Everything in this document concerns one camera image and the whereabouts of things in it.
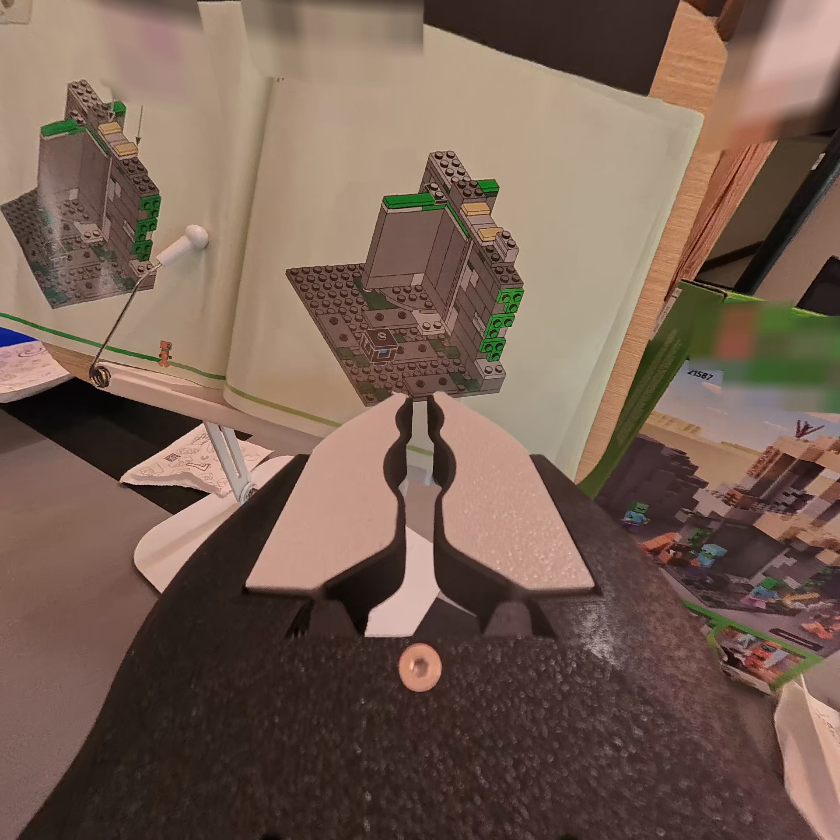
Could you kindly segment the grey desk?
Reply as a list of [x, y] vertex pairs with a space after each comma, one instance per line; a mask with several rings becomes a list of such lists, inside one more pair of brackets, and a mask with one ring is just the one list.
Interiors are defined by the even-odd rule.
[[119, 490], [2, 479], [2, 838], [814, 838], [667, 584], [543, 457], [593, 595], [455, 619], [426, 693], [329, 602], [245, 592], [300, 455], [158, 605]]

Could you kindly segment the large white paper bag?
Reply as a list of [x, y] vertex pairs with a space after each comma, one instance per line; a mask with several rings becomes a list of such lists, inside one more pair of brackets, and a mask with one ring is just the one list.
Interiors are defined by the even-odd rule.
[[785, 684], [773, 714], [784, 786], [821, 839], [839, 838], [839, 714], [798, 677]]

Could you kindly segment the crumpled white paper bag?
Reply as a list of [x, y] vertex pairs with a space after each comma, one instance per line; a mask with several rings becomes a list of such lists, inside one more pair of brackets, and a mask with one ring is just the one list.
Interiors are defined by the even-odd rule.
[[38, 340], [1, 349], [1, 403], [12, 403], [72, 379]]

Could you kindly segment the open instruction booklet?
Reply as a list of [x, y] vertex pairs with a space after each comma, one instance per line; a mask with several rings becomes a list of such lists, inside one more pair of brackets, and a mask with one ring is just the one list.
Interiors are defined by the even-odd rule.
[[445, 391], [568, 475], [700, 133], [678, 2], [2, 2], [2, 313], [334, 429]]

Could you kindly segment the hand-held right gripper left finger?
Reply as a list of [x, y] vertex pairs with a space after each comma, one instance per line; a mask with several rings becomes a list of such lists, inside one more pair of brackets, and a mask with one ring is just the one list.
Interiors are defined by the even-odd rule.
[[413, 403], [396, 393], [312, 451], [246, 581], [250, 592], [343, 604], [361, 633], [402, 585], [406, 445]]

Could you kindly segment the white wooden book stand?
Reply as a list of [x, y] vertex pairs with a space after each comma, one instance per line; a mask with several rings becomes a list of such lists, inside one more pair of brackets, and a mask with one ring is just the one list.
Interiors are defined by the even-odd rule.
[[[717, 20], [698, 10], [695, 2], [678, 3], [654, 77], [654, 99], [687, 106], [706, 115], [726, 59], [716, 26]], [[585, 407], [577, 411], [580, 426], [574, 431], [588, 434], [581, 445], [581, 455], [574, 462], [579, 475], [583, 470], [581, 459], [591, 459], [597, 447], [604, 448], [607, 431], [616, 425], [618, 400], [628, 392], [631, 373], [637, 370], [649, 329], [658, 315], [658, 305], [666, 291], [665, 281], [676, 267], [711, 177], [708, 159], [693, 151], [647, 276], [636, 290], [626, 294], [606, 338], [596, 367], [612, 361], [610, 378], [604, 381], [603, 388], [593, 380], [587, 386], [585, 398], [600, 397], [597, 409]], [[239, 452], [237, 447], [228, 449], [224, 425], [234, 424], [241, 431], [255, 435], [260, 443], [270, 442], [285, 453], [309, 452], [334, 429], [332, 423], [303, 417], [285, 407], [252, 402], [244, 409], [244, 397], [225, 401], [233, 393], [232, 388], [211, 392], [204, 386], [167, 376], [164, 370], [141, 371], [116, 362], [98, 362], [97, 367], [98, 372], [90, 373], [91, 383], [104, 392], [204, 420], [218, 458], [231, 475], [230, 482], [239, 482], [235, 468]], [[142, 537], [134, 551], [137, 571], [157, 592], [163, 592], [190, 556], [229, 518], [236, 505], [233, 492], [223, 500], [210, 496], [155, 526]]]

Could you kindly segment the small printed paper bag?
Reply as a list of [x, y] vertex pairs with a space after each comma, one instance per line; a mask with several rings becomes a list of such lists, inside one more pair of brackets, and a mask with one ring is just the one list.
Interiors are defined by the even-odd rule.
[[135, 486], [178, 486], [234, 499], [243, 499], [251, 488], [252, 468], [269, 454], [269, 448], [240, 442], [235, 432], [215, 423], [204, 423], [142, 463], [130, 468], [120, 482]]

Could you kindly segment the green toy box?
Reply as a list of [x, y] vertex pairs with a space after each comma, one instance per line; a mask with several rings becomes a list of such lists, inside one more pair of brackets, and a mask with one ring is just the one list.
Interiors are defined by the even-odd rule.
[[581, 488], [767, 693], [838, 667], [838, 319], [680, 282]]

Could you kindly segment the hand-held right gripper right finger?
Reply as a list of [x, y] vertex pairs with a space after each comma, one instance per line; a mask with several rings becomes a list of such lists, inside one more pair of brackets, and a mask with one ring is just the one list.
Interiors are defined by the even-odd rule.
[[529, 452], [464, 401], [427, 399], [434, 573], [484, 635], [553, 636], [541, 600], [588, 595], [592, 575]]

